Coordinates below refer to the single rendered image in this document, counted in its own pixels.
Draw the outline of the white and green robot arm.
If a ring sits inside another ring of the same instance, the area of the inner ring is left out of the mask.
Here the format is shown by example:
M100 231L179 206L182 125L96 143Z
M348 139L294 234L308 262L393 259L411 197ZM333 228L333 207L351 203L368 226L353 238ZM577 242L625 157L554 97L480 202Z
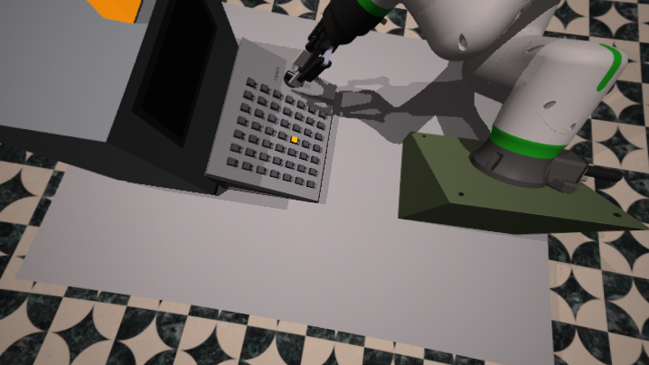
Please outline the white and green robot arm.
M542 36L560 1L330 0L337 22L356 36L385 25L384 17L403 4L438 57L464 61L466 86L503 104L488 139L473 152L472 165L503 183L549 185L572 194L585 176L611 182L624 176L588 165L564 148L628 57L600 42Z

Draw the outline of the grey control console with keypad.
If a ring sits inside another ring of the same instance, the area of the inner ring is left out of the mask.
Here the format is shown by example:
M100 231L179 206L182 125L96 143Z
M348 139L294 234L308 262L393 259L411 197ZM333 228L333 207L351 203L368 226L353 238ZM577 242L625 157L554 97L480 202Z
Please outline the grey control console with keypad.
M221 0L0 0L0 143L125 182L318 203L336 86L296 88L297 70L238 45Z

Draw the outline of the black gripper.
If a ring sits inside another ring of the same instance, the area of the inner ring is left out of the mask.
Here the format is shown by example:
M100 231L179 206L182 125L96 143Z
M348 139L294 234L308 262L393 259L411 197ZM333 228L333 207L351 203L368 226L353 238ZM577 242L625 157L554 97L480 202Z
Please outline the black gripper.
M346 32L337 22L330 2L323 12L322 19L308 36L306 47L294 59L293 64L298 70L288 84L299 88L305 81L313 81L325 69L331 67L331 53L334 53L339 45L349 44L356 37Z

